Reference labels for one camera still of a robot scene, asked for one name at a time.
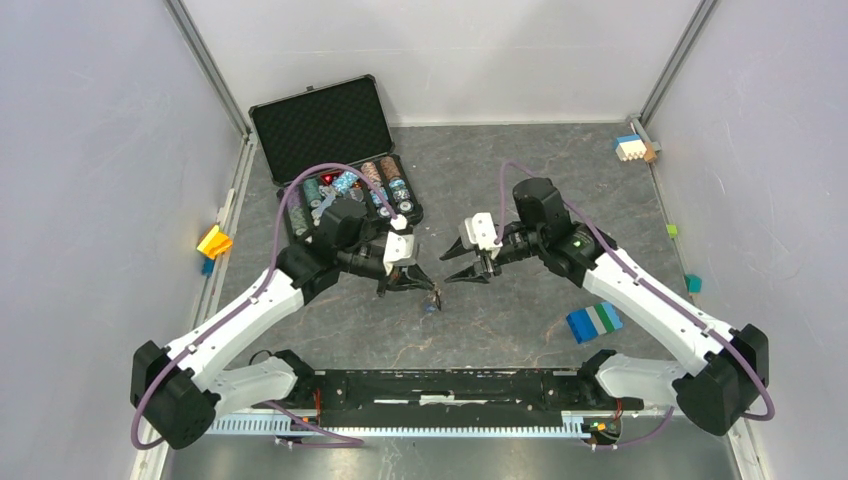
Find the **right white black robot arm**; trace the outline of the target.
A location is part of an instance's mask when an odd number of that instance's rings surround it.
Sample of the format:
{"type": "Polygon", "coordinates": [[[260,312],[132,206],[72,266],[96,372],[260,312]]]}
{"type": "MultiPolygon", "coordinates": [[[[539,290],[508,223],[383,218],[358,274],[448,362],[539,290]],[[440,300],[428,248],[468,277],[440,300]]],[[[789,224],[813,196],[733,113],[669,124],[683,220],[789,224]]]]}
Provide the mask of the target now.
{"type": "Polygon", "coordinates": [[[770,421],[769,341],[752,324],[741,329],[695,307],[640,267],[614,240],[563,199],[548,178],[515,185],[518,220],[495,223],[477,213],[441,255],[469,253],[475,261],[448,282],[486,283],[503,266],[531,257],[548,271],[612,304],[649,333],[672,360],[632,358],[615,351],[596,354],[577,382],[580,400],[602,408],[614,398],[634,398],[683,412],[703,431],[721,436],[741,418],[770,421]]]}

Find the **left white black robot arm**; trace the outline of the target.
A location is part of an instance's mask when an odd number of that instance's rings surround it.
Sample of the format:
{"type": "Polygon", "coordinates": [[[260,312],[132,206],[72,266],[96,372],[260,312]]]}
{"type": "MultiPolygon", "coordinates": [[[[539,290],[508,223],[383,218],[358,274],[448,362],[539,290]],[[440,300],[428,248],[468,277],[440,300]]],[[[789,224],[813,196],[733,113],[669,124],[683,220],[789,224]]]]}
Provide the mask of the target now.
{"type": "Polygon", "coordinates": [[[417,246],[406,218],[389,223],[383,243],[364,237],[367,209],[351,199],[334,201],[317,229],[285,246],[240,296],[203,324],[158,346],[148,341],[133,356],[130,402],[135,409],[131,442],[139,450],[157,446],[139,437],[141,422],[160,442],[185,448],[214,421],[264,402],[306,405],[314,381],[282,354],[235,370],[230,362],[277,322],[297,312],[347,273],[389,291],[432,291],[434,281],[418,266],[417,246]]]}

